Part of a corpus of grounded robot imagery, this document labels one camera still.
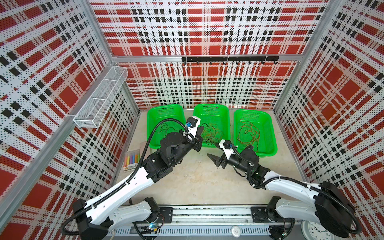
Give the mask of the black hook rail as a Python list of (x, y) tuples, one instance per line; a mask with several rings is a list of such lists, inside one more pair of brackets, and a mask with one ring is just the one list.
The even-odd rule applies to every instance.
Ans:
[(256, 57), (182, 57), (181, 60), (183, 63), (213, 63), (213, 62), (278, 62), (279, 56), (256, 56)]

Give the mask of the white analog clock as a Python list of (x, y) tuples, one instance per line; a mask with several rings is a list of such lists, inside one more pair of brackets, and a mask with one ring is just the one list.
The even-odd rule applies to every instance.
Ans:
[(301, 225), (303, 236), (306, 240), (333, 240), (334, 236), (322, 225), (303, 221)]

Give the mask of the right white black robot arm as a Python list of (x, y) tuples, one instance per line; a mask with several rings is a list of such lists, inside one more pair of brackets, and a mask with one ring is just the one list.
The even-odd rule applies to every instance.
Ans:
[(220, 149), (223, 151), (220, 157), (208, 154), (216, 167), (232, 167), (254, 189), (275, 191), (294, 198), (294, 201), (288, 202), (281, 197), (273, 197), (267, 210), (270, 219), (291, 218), (317, 223), (340, 238), (362, 232), (354, 205), (333, 183), (314, 184), (282, 176), (261, 166), (260, 158), (251, 146), (242, 152), (233, 144)]

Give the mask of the colourful marker box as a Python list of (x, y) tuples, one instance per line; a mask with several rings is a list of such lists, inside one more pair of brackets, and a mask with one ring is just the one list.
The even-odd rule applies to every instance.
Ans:
[(124, 154), (123, 171), (132, 171), (140, 160), (140, 150), (133, 150)]

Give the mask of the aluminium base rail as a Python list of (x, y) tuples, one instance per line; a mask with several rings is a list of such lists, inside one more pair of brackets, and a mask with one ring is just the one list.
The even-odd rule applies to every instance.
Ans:
[(302, 221), (295, 218), (268, 217), (266, 205), (161, 205), (154, 222), (141, 221), (134, 227), (121, 223), (107, 237), (136, 237), (140, 232), (148, 240), (162, 237), (218, 237), (231, 235), (231, 227), (239, 226), (241, 237), (266, 236), (268, 239), (293, 239), (293, 227)]

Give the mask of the right green plastic basket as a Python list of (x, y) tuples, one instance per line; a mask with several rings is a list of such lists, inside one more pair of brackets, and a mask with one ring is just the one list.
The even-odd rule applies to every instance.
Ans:
[(262, 111), (240, 109), (234, 113), (234, 144), (239, 151), (248, 146), (259, 157), (272, 157), (278, 151), (271, 116)]

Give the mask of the white round knob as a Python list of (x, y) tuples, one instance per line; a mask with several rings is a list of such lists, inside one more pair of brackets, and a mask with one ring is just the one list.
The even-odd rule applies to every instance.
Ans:
[(242, 234), (242, 230), (239, 226), (232, 226), (231, 227), (231, 235), (235, 238), (239, 238)]

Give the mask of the middle green plastic basket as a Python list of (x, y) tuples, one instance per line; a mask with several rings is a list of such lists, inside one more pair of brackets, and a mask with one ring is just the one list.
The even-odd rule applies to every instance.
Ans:
[(199, 104), (194, 107), (193, 115), (201, 119), (204, 148), (215, 148), (221, 140), (231, 140), (229, 108), (218, 104)]

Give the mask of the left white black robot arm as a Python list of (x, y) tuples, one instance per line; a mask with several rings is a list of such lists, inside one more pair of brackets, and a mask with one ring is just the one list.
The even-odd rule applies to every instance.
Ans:
[(186, 124), (176, 119), (172, 121), (182, 130), (167, 134), (160, 141), (160, 148), (147, 158), (141, 157), (128, 177), (99, 196), (88, 201), (80, 199), (73, 204), (74, 214), (61, 225), (62, 235), (101, 240), (124, 224), (151, 223), (158, 218), (160, 207), (153, 198), (145, 198), (131, 206), (124, 206), (124, 203), (171, 173), (190, 150), (200, 151), (204, 129), (200, 118), (189, 117)]

